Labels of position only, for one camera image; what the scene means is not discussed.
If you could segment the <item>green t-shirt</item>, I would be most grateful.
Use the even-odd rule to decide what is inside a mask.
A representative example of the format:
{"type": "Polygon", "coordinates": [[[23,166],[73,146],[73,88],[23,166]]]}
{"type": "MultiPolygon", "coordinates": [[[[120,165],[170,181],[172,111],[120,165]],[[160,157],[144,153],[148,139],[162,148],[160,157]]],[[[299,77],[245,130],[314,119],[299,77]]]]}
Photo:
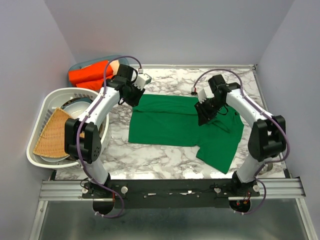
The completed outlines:
{"type": "Polygon", "coordinates": [[[228,106],[200,126],[190,96],[144,94],[132,109],[128,141],[134,144],[194,147],[196,157],[226,174],[243,136],[239,113],[228,106]]]}

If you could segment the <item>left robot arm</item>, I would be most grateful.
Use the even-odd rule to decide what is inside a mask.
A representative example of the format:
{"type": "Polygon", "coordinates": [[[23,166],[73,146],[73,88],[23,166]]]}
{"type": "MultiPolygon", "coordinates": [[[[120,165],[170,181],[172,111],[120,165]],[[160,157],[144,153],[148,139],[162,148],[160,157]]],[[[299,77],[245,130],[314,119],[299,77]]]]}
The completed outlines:
{"type": "Polygon", "coordinates": [[[93,191],[101,198],[111,191],[110,174],[104,168],[100,155],[102,143],[99,128],[115,105],[126,103],[136,107],[151,77],[125,64],[120,64],[112,78],[104,78],[98,96],[76,119],[69,118],[64,125],[64,150],[77,159],[94,183],[93,191]]]}

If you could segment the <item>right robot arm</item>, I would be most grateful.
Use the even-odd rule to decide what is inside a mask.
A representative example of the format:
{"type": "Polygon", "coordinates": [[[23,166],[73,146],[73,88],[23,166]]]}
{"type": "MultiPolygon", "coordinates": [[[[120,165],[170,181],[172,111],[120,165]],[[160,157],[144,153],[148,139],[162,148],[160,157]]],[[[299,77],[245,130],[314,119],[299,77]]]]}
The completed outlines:
{"type": "Polygon", "coordinates": [[[243,83],[225,82],[221,74],[208,80],[212,97],[205,90],[191,89],[197,95],[194,105],[198,124],[202,126],[213,120],[223,107],[232,107],[251,128],[248,140],[248,156],[242,166],[233,173],[230,191],[241,196],[253,187],[258,173],[282,152],[289,150],[286,137],[286,120],[275,116],[255,103],[244,91],[243,83]]]}

